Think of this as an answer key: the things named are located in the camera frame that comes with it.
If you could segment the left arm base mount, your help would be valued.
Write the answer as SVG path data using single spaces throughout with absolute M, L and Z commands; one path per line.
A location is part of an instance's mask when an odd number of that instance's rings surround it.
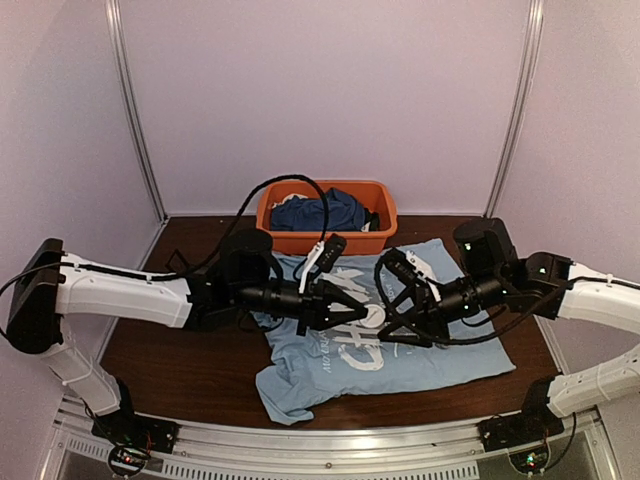
M 144 452 L 173 452 L 179 426 L 136 413 L 118 410 L 104 416 L 93 416 L 91 433 L 113 445 L 135 447 Z

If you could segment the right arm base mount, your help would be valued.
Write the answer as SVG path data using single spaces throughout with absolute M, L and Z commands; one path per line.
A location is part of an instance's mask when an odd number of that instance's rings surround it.
M 519 412 L 493 416 L 476 425 L 485 452 L 511 449 L 564 432 L 564 423 L 553 414 Z

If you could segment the light blue printed t-shirt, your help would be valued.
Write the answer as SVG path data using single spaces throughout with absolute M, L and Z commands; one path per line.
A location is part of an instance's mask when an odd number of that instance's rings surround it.
M 383 307 L 374 282 L 374 255 L 345 256 L 325 279 L 366 306 Z M 309 421 L 312 407 L 342 395 L 377 395 L 438 390 L 515 370 L 498 339 L 471 346 L 422 348 L 381 342 L 378 328 L 362 320 L 324 331 L 296 334 L 294 319 L 275 321 L 257 312 L 267 328 L 271 363 L 255 385 L 271 421 Z

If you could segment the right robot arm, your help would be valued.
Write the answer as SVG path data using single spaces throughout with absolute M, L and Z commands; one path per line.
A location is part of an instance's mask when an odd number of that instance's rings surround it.
M 396 248 L 377 260 L 374 281 L 388 323 L 378 334 L 380 340 L 421 347 L 471 346 L 501 337 L 531 315 L 638 333 L 637 283 L 549 252 L 521 258 L 499 218 L 463 223 L 453 239 L 465 274 L 448 283 L 430 278 L 419 258 Z M 485 335 L 451 337 L 449 324 L 492 307 L 515 317 Z

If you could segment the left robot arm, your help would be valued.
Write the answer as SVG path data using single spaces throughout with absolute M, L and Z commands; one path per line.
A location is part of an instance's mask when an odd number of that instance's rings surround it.
M 346 247 L 339 235 L 319 241 L 299 281 L 285 279 L 265 231 L 240 230 L 222 240 L 209 268 L 182 274 L 119 270 L 67 253 L 59 239 L 42 243 L 20 275 L 5 337 L 16 350 L 41 357 L 61 383 L 84 400 L 123 444 L 137 442 L 144 424 L 126 401 L 126 388 L 77 345 L 63 317 L 94 314 L 207 331 L 236 310 L 294 319 L 299 335 L 366 317 L 363 302 L 317 273 L 331 270 Z

